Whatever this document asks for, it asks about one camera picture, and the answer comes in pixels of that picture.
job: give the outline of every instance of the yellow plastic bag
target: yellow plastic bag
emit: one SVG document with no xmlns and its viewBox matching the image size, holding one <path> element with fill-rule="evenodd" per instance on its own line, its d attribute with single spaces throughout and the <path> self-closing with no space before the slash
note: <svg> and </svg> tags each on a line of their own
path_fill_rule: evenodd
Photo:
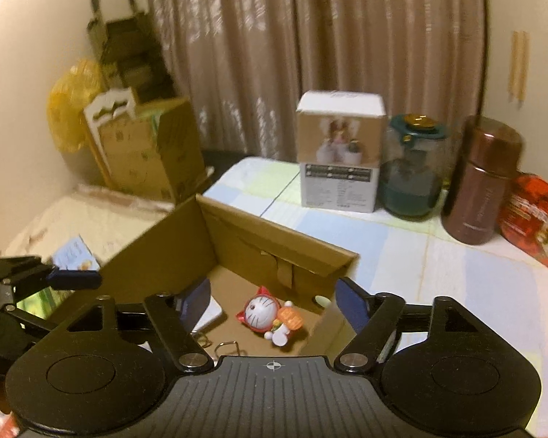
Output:
<svg viewBox="0 0 548 438">
<path fill-rule="evenodd" d="M 47 119 L 60 152 L 75 153 L 87 142 L 83 108 L 104 91 L 99 65 L 88 59 L 71 67 L 51 89 Z"/>
</svg>

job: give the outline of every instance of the brown curtain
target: brown curtain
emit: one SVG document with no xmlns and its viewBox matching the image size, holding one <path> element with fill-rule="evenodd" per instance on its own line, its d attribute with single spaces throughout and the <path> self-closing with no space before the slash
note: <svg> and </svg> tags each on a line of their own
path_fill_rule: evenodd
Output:
<svg viewBox="0 0 548 438">
<path fill-rule="evenodd" d="M 205 147 L 294 160 L 309 89 L 379 93 L 453 136 L 478 110 L 484 0 L 150 0 Z"/>
</svg>

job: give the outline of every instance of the brown thermos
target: brown thermos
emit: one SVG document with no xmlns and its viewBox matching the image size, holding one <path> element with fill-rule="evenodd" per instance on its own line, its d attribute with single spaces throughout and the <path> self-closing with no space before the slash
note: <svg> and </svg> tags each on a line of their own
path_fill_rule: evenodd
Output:
<svg viewBox="0 0 548 438">
<path fill-rule="evenodd" d="M 510 181 L 517 173 L 521 135 L 485 116 L 466 122 L 442 226 L 458 241 L 479 245 L 493 237 Z"/>
</svg>

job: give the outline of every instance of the red cat ear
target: red cat ear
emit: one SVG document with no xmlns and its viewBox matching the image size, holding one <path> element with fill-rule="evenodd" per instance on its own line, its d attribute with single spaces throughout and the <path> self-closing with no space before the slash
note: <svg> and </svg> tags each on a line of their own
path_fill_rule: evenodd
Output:
<svg viewBox="0 0 548 438">
<path fill-rule="evenodd" d="M 258 288 L 258 293 L 257 295 L 268 295 L 269 297 L 272 296 L 272 294 L 270 294 L 270 292 L 268 291 L 268 289 L 266 287 L 260 287 Z"/>
</svg>

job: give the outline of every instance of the white box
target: white box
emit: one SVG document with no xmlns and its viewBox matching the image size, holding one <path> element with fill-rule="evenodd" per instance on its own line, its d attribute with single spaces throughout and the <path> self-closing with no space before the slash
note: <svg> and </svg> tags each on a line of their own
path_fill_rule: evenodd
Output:
<svg viewBox="0 0 548 438">
<path fill-rule="evenodd" d="M 310 91 L 296 112 L 302 205 L 372 212 L 386 127 L 381 96 Z"/>
</svg>

